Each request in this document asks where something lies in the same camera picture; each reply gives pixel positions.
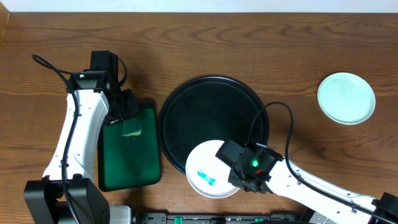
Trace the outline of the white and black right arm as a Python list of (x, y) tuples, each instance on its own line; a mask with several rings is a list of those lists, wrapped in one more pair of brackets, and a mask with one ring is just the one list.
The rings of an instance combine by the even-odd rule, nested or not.
[(292, 199), (335, 223), (397, 223), (397, 197), (357, 194), (308, 173), (264, 146), (243, 148), (233, 141), (217, 152), (231, 172), (228, 181), (246, 192)]

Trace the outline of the mint green plate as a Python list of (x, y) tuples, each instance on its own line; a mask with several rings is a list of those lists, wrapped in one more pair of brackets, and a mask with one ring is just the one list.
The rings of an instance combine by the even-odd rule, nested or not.
[(369, 83), (348, 72), (327, 76), (318, 87), (317, 100), (327, 117), (345, 125), (366, 121), (376, 107), (376, 96)]

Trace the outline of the white stained plate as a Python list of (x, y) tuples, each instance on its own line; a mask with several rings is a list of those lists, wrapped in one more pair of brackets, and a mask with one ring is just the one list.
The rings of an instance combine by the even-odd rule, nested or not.
[(204, 197), (226, 198), (239, 190), (228, 182), (231, 169), (216, 157), (223, 143), (222, 140), (205, 141), (196, 146), (187, 158), (187, 180)]

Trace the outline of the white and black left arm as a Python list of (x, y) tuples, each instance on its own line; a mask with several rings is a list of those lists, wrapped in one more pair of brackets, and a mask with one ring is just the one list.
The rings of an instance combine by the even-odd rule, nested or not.
[(104, 124), (118, 124), (131, 95), (117, 72), (86, 71), (66, 80), (67, 113), (53, 157), (24, 200), (35, 223), (132, 223), (127, 205), (110, 205), (93, 180)]

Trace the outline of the green and yellow sponge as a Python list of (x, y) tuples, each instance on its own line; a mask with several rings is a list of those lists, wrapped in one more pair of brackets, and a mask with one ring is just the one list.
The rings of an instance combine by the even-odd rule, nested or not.
[(142, 127), (138, 119), (132, 118), (125, 120), (122, 125), (121, 135), (124, 137), (139, 136), (142, 132)]

